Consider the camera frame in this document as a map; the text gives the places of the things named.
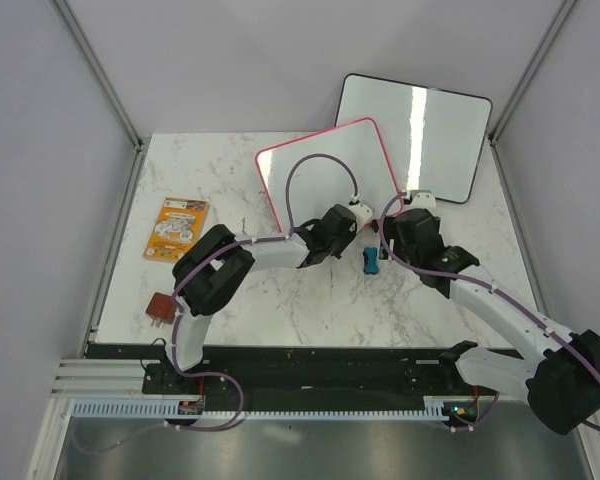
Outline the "blue whiteboard eraser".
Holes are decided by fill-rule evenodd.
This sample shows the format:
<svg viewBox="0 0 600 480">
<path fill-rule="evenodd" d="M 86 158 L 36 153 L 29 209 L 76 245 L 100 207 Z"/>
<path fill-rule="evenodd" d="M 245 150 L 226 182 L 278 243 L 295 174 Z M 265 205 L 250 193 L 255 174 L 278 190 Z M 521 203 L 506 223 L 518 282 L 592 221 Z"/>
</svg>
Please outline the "blue whiteboard eraser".
<svg viewBox="0 0 600 480">
<path fill-rule="evenodd" d="M 378 249 L 376 247 L 365 247 L 363 250 L 363 272 L 365 275 L 377 275 L 379 273 Z"/>
</svg>

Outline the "pink framed whiteboard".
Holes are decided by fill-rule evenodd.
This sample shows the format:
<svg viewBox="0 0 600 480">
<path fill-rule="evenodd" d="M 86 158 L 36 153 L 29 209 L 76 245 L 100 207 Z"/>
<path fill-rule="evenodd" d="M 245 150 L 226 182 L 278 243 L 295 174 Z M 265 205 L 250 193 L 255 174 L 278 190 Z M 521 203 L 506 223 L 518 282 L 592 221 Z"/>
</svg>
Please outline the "pink framed whiteboard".
<svg viewBox="0 0 600 480">
<path fill-rule="evenodd" d="M 322 217 L 354 195 L 380 215 L 399 182 L 376 122 L 363 117 L 260 150 L 255 165 L 278 230 Z"/>
</svg>

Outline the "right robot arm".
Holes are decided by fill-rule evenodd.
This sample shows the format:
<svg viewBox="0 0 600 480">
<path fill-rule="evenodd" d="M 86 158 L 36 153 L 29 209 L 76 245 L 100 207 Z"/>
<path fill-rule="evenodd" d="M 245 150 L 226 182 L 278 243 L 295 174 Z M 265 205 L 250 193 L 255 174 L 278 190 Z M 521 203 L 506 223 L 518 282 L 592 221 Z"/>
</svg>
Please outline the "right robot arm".
<svg viewBox="0 0 600 480">
<path fill-rule="evenodd" d="M 591 427 L 600 410 L 600 336 L 560 325 L 515 299 L 467 250 L 445 244 L 440 220 L 425 208 L 378 222 L 390 258 L 421 282 L 474 313 L 516 351 L 509 356 L 462 341 L 441 356 L 438 381 L 457 394 L 479 386 L 525 402 L 560 435 Z"/>
</svg>

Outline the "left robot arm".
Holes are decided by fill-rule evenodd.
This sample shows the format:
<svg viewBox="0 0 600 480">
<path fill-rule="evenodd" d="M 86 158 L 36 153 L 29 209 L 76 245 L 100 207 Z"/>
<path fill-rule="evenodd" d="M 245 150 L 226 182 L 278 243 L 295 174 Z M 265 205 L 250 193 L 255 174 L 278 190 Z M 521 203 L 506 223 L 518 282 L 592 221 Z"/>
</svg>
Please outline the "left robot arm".
<svg viewBox="0 0 600 480">
<path fill-rule="evenodd" d="M 371 221 L 373 209 L 358 201 L 337 204 L 320 219 L 286 235 L 239 238 L 224 224 L 213 226 L 175 265 L 172 302 L 175 323 L 167 355 L 165 382 L 188 393 L 199 382 L 205 338 L 214 314 L 228 305 L 250 273 L 301 269 L 339 258 Z"/>
</svg>

